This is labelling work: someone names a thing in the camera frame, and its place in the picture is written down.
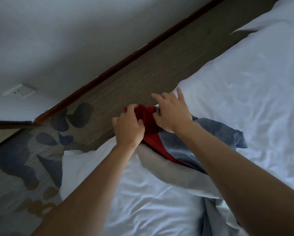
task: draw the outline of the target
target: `wall socket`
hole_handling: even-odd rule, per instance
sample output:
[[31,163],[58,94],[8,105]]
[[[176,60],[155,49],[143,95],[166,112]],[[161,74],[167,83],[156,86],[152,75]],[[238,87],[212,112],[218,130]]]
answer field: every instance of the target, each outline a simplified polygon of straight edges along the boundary
[[24,84],[18,84],[15,87],[3,92],[3,96],[16,99],[24,99],[34,92],[35,90],[32,87]]

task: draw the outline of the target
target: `left hand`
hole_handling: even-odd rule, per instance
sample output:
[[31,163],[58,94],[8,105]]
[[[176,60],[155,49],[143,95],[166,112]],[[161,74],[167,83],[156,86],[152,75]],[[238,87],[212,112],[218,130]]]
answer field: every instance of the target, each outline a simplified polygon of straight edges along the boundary
[[131,104],[127,107],[126,113],[122,113],[118,118],[112,118],[118,146],[136,148],[144,137],[144,123],[141,119],[137,121],[134,113],[137,106],[137,104]]

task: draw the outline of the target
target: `hand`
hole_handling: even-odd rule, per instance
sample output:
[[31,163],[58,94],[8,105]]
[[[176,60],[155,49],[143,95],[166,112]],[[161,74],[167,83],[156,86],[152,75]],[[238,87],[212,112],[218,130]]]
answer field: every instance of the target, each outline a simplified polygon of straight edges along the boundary
[[161,111],[160,116],[158,113],[154,113],[153,118],[157,125],[165,131],[175,133],[180,126],[192,122],[192,115],[180,88],[177,88],[178,98],[172,92],[151,95],[158,102]]
[[136,148],[144,137],[144,123],[141,119],[137,121],[134,113],[137,106],[137,104],[131,104],[127,107],[126,113],[122,113],[119,118],[112,118],[118,146]]

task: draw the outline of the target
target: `right hand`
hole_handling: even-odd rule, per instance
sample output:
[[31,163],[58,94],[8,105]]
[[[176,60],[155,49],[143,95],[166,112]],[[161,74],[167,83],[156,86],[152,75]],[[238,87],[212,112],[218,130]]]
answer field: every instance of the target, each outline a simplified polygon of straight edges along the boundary
[[192,115],[185,103],[183,93],[180,88],[177,88],[178,98],[174,93],[151,94],[151,96],[158,102],[161,115],[153,113],[157,125],[165,131],[176,133],[176,130],[192,122]]

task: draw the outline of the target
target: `forearm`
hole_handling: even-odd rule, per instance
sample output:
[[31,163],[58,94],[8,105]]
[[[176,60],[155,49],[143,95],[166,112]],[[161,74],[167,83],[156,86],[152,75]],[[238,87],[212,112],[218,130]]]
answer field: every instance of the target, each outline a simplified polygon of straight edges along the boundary
[[33,236],[99,235],[121,174],[134,147],[115,146],[111,153],[43,221]]
[[294,190],[195,122],[176,134],[196,155],[249,234],[294,234]]

